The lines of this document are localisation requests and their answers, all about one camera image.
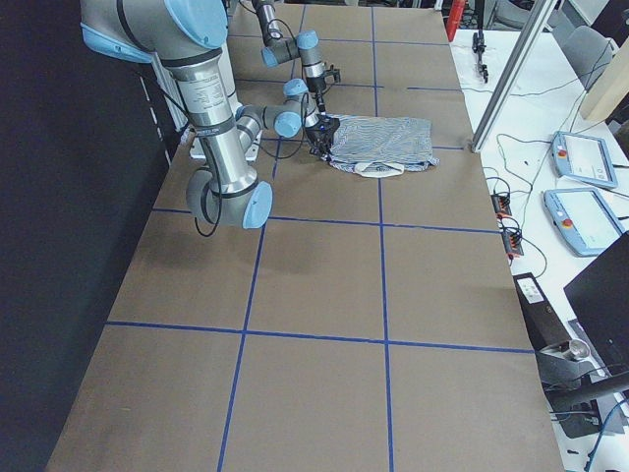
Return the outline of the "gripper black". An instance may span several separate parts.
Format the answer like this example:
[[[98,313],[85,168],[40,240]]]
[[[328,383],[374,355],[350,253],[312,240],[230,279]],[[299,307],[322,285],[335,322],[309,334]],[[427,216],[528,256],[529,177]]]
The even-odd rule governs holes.
[[[307,140],[312,147],[312,155],[315,155],[323,161],[330,160],[330,147],[333,145],[334,134],[319,133],[314,126],[305,129]]]
[[[319,114],[324,115],[326,113],[325,102],[324,102],[324,92],[327,88],[327,81],[325,74],[311,77],[306,76],[306,83],[310,92],[314,92],[314,98],[317,106],[317,110]]]

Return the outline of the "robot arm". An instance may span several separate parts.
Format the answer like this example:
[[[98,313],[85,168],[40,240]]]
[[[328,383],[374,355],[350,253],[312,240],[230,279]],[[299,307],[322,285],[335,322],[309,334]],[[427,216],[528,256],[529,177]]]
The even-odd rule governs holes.
[[[245,157],[263,129],[284,138],[303,132],[312,152],[331,154],[339,121],[325,109],[327,78],[340,72],[322,59],[315,31],[286,38],[270,1],[253,4],[267,67],[298,60],[304,75],[283,87],[280,105],[231,106],[226,51],[228,18],[220,1],[84,1],[84,42],[103,55],[134,63],[153,57],[169,71],[181,92],[184,115],[196,131],[206,165],[190,178],[186,201],[196,221],[256,229],[272,208],[271,186],[260,180]]]
[[[318,111],[325,114],[323,93],[326,88],[325,78],[329,70],[325,67],[316,32],[306,30],[297,35],[290,34],[289,37],[285,37],[280,28],[282,22],[275,16],[273,1],[253,1],[252,5],[264,44],[261,50],[264,65],[274,68],[299,59],[308,90],[314,96]]]

